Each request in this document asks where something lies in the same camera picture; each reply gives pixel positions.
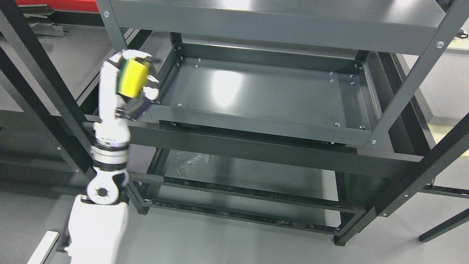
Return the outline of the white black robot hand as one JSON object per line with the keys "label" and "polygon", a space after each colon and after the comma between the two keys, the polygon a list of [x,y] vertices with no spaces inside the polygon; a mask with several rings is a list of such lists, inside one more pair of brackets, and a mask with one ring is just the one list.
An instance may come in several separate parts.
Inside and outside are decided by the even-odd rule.
{"label": "white black robot hand", "polygon": [[134,121],[159,97],[157,58],[135,49],[116,52],[102,64],[99,77],[99,118],[95,140],[121,147],[130,141],[128,122]]}

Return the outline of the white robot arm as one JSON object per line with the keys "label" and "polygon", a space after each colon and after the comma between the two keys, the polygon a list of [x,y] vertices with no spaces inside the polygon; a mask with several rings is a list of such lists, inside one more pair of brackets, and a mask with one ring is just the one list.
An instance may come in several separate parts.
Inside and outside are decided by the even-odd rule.
{"label": "white robot arm", "polygon": [[98,140],[91,148],[95,177],[75,197],[69,216],[72,264],[115,264],[126,232],[128,143]]}

